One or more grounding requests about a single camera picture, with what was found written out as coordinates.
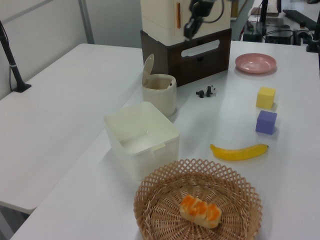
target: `toy block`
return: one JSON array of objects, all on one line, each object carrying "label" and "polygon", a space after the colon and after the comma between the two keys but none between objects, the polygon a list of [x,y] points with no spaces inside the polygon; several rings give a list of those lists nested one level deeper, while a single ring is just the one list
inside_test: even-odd
[{"label": "toy block", "polygon": [[262,86],[256,97],[255,106],[263,109],[271,109],[274,104],[276,89]]},{"label": "toy block", "polygon": [[272,135],[274,133],[277,114],[261,110],[256,120],[255,131]]}]

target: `pink plate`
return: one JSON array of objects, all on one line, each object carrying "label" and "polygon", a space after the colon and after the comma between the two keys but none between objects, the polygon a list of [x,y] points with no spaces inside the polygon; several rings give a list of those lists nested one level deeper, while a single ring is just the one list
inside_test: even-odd
[{"label": "pink plate", "polygon": [[247,53],[235,59],[239,70],[251,74],[263,74],[272,71],[277,66],[277,61],[265,54]]}]

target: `banana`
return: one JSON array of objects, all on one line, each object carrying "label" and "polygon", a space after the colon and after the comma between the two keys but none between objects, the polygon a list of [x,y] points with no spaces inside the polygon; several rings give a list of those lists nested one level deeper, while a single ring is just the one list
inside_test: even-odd
[{"label": "banana", "polygon": [[268,145],[257,144],[242,149],[223,149],[210,144],[210,148],[214,156],[223,160],[238,161],[257,157],[264,154],[268,150]]}]

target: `yellow cube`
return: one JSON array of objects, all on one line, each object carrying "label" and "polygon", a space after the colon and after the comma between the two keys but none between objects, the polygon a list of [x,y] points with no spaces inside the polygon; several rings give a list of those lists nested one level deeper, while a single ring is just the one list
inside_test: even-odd
[{"label": "yellow cube", "polygon": [[274,104],[276,89],[262,86],[256,97],[255,106],[258,108],[271,109]]}]

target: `drawer handle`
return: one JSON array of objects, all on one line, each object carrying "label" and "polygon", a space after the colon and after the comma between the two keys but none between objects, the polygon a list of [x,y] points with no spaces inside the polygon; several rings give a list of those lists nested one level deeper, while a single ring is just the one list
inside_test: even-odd
[{"label": "drawer handle", "polygon": [[192,57],[198,54],[203,54],[205,52],[217,49],[219,47],[220,41],[219,40],[214,40],[211,42],[207,42],[205,44],[195,46],[186,50],[183,50],[181,52],[181,57]]},{"label": "drawer handle", "polygon": [[181,28],[181,14],[180,14],[180,2],[176,4],[176,27]]}]

